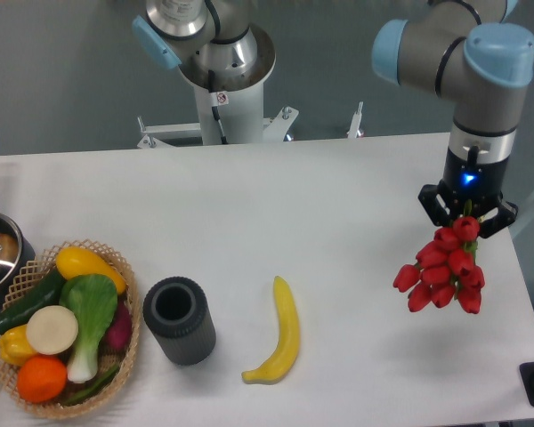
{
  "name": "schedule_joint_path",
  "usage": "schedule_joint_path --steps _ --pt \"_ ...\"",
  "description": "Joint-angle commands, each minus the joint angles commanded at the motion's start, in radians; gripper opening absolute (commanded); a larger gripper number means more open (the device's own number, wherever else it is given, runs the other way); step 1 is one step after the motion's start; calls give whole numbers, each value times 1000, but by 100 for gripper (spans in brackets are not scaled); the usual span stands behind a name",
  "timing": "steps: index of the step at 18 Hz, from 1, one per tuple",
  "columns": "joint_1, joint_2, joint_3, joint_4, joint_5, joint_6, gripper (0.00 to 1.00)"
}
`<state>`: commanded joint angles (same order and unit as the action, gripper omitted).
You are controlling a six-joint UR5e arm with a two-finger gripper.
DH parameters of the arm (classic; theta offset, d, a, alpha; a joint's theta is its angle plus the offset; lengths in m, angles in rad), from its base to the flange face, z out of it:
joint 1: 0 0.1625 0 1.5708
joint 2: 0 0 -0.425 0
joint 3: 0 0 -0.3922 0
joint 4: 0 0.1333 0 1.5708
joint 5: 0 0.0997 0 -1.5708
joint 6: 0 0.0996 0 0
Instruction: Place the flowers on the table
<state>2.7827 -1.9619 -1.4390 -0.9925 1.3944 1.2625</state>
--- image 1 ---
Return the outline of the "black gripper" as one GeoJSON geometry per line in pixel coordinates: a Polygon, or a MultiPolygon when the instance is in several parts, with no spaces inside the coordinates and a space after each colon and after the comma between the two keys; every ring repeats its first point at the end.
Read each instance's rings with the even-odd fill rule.
{"type": "Polygon", "coordinates": [[[518,214],[518,206],[502,200],[502,184],[507,159],[496,163],[474,163],[448,149],[444,171],[437,184],[426,184],[418,194],[418,201],[432,224],[448,227],[452,221],[451,209],[457,209],[470,200],[474,209],[491,209],[478,218],[479,237],[488,239],[512,225],[518,214]]]}

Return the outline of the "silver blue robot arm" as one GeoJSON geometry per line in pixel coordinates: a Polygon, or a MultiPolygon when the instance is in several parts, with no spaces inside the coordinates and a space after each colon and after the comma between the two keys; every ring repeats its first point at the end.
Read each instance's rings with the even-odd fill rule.
{"type": "Polygon", "coordinates": [[[469,214],[481,238],[518,213],[502,184],[533,78],[534,35],[507,22],[514,1],[432,1],[420,20],[390,20],[376,35],[374,72],[455,104],[444,172],[418,195],[436,226],[469,214]]]}

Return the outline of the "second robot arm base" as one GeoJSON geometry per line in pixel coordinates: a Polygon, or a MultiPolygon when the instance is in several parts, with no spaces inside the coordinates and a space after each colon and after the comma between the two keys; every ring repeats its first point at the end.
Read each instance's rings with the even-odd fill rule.
{"type": "Polygon", "coordinates": [[[161,68],[209,92],[235,92],[263,82],[276,61],[251,9],[250,1],[148,1],[132,30],[161,68]]]}

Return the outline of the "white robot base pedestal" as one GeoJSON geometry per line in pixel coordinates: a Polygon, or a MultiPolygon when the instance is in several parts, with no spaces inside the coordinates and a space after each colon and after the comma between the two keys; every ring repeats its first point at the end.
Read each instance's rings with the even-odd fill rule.
{"type": "Polygon", "coordinates": [[[283,107],[277,115],[263,111],[263,83],[237,91],[211,92],[193,87],[198,122],[179,125],[145,125],[138,117],[139,149],[168,148],[184,140],[203,145],[291,141],[290,128],[299,110],[283,107]]]}

